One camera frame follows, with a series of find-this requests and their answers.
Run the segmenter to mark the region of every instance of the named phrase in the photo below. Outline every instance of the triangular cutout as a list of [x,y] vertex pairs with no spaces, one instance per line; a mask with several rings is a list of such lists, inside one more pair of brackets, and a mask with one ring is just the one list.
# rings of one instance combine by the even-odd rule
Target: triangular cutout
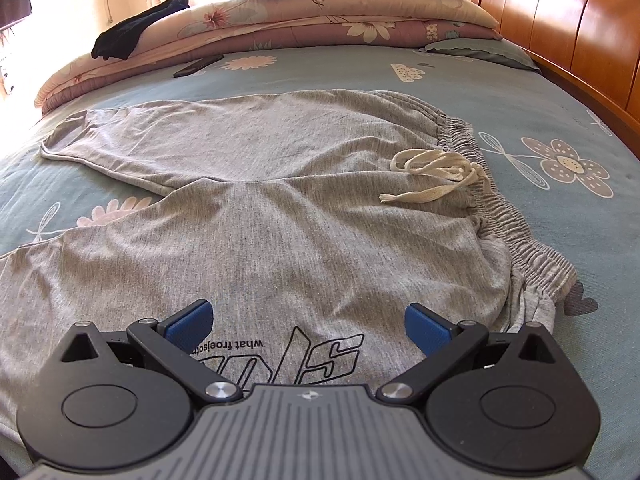
[[71,363],[73,361],[85,361],[87,359],[95,359],[98,352],[95,351],[94,345],[87,334],[78,334],[66,349],[62,356],[63,363]]
[[525,361],[538,361],[540,363],[549,364],[556,362],[551,355],[551,352],[546,347],[545,342],[542,341],[540,336],[535,334],[531,334],[527,337],[527,341],[524,343],[519,357]]

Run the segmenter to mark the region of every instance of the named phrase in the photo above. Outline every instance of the bed sheet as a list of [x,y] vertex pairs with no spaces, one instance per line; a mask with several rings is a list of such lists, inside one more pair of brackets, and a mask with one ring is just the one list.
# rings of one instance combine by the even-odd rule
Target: bed sheet
[[[558,307],[554,335],[602,412],[587,467],[599,479],[636,477],[640,300],[633,277],[640,276],[640,163],[590,110],[533,72],[402,48],[231,54],[174,79],[178,68],[86,94],[49,114],[37,136],[86,108],[300,89],[403,92],[466,120],[500,191],[524,214],[534,236],[577,268],[579,282]],[[159,200],[79,164],[43,160],[36,152],[33,143],[0,173],[0,253]]]

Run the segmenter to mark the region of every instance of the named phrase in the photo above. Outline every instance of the gray ribbed surface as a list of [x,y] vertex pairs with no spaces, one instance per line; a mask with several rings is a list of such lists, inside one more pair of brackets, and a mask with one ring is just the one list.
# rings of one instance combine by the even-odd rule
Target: gray ribbed surface
[[[88,476],[40,466],[24,478]],[[488,478],[503,477],[455,462],[428,438],[413,412],[382,406],[362,386],[257,386],[239,404],[203,410],[187,439],[156,462],[100,480]],[[545,479],[586,476],[570,470]]]

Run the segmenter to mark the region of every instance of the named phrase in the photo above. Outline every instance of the metal screw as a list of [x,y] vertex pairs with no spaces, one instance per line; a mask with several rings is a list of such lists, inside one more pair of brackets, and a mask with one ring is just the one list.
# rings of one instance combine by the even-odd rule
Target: metal screw
[[204,392],[214,399],[228,399],[236,394],[238,387],[226,381],[217,381],[207,386]]
[[411,386],[404,383],[389,383],[382,386],[382,394],[387,399],[407,399],[413,392]]

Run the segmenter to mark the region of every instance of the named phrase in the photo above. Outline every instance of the blue gripper pad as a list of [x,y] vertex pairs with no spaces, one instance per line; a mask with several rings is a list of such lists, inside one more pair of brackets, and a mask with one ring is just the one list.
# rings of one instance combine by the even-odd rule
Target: blue gripper pad
[[165,320],[164,323],[169,322],[169,324],[162,334],[165,339],[187,354],[191,354],[213,328],[213,307],[209,301],[194,307],[192,305],[184,309],[186,312],[182,316],[180,314],[183,311],[180,311],[177,316],[171,316]]
[[456,326],[419,303],[412,303],[404,311],[406,336],[429,356],[447,345]]

